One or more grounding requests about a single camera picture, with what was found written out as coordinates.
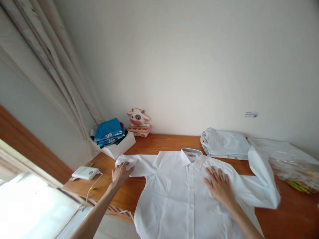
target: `plush cow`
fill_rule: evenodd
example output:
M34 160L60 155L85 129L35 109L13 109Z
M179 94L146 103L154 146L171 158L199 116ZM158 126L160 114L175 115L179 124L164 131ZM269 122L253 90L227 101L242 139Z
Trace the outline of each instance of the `plush cow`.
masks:
M135 108L128 112L127 115L130 116L131 126L150 126L150 124L146 123L150 120L150 118L144 114L144 110Z

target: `shirt collar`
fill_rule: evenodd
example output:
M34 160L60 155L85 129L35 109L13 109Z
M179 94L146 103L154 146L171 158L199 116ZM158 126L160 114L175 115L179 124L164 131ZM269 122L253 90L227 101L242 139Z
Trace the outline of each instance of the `shirt collar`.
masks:
M203 155L202 151L199 151L196 149L190 149L190 148L182 148L182 150L180 151L180 157L181 157L183 166L191 164L191 161L187 157L186 153L196 153L199 155L199 157L192 164L194 165L195 168L200 170L205 160L205 156Z

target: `shirt sleeve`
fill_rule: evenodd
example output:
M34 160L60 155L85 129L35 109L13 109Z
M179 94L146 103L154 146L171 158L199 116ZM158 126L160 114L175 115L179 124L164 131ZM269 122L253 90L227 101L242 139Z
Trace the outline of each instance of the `shirt sleeve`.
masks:
M268 158L257 152L254 147L248 152L249 165L256 176L239 175L242 188L239 196L247 204L255 207L276 209L280 203L280 194L276 188L274 175Z
M153 166L157 155L146 155L146 154L137 154L137 155L120 155L115 161L115 167L120 165L122 162L129 162L126 169L129 170L134 166L134 170L131 173L130 177L145 177L155 174L156 169Z

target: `white cable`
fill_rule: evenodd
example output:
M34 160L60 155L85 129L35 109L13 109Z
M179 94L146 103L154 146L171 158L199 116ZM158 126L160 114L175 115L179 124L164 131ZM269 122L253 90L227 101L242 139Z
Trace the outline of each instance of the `white cable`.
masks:
M87 202L87 199L89 198L90 191L92 190L92 188L94 187L96 182L99 181L100 177L102 177L102 175L103 175L103 173L101 173L101 172L98 172L98 174L101 174L101 176L99 176L99 178L95 181L95 183L93 183L92 187L90 187L89 191L87 192L86 202Z
M127 210L121 211L121 212L119 212L119 214L124 213L124 212L128 212L130 214L131 218L133 219L133 222L134 222L134 217L130 211L127 211Z
M129 214L130 214L131 218L133 219L133 223L134 223L134 217L133 217L132 213L129 212Z

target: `toy piano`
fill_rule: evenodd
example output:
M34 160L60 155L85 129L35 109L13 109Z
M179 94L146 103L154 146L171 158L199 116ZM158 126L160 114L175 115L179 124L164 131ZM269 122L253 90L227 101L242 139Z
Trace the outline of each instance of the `toy piano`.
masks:
M127 127L127 131L132 132L135 136L142 136L143 138L147 137L150 133L152 126L130 126Z

